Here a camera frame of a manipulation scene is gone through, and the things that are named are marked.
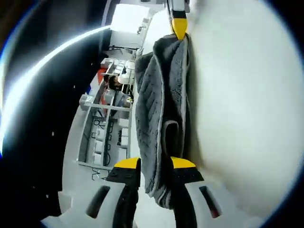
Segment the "gray towel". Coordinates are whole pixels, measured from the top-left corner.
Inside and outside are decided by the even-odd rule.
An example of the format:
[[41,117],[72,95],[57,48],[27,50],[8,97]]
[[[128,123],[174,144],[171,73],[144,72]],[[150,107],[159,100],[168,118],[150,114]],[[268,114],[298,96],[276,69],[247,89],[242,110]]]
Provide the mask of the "gray towel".
[[153,52],[135,62],[138,102],[137,140],[145,190],[164,208],[171,208],[166,159],[182,157],[186,124],[188,38],[175,35],[155,42]]

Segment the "metal rack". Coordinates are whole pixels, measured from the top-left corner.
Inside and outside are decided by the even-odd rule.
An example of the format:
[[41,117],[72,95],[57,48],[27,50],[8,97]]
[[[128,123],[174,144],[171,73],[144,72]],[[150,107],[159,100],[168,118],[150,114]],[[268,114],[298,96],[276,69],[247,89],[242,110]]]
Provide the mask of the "metal rack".
[[[107,72],[105,74],[115,74],[115,70],[117,67],[120,67],[118,64],[115,65],[114,61],[109,65]],[[130,135],[131,135],[131,116],[132,116],[132,104],[130,107],[118,107],[115,106],[115,99],[117,98],[117,92],[113,91],[113,95],[111,98],[111,102],[109,105],[100,104],[100,100],[103,96],[105,90],[104,81],[101,82],[99,89],[94,97],[93,103],[84,103],[84,106],[87,107],[87,114],[83,126],[83,134],[80,139],[79,145],[79,154],[77,162],[79,165],[88,166],[92,168],[111,170],[113,165],[119,161],[119,159],[129,158],[130,157]],[[120,119],[121,114],[124,114],[124,117],[128,117],[128,144],[126,148],[123,150],[118,146],[119,143],[116,141],[119,140],[119,130],[121,126],[118,123],[118,119]],[[100,162],[96,162],[94,160],[97,144],[101,144],[97,142],[96,134],[97,129],[101,127],[103,128],[103,139],[102,148],[98,148],[98,152],[100,156]],[[125,151],[125,156],[119,151],[114,152],[114,150]]]

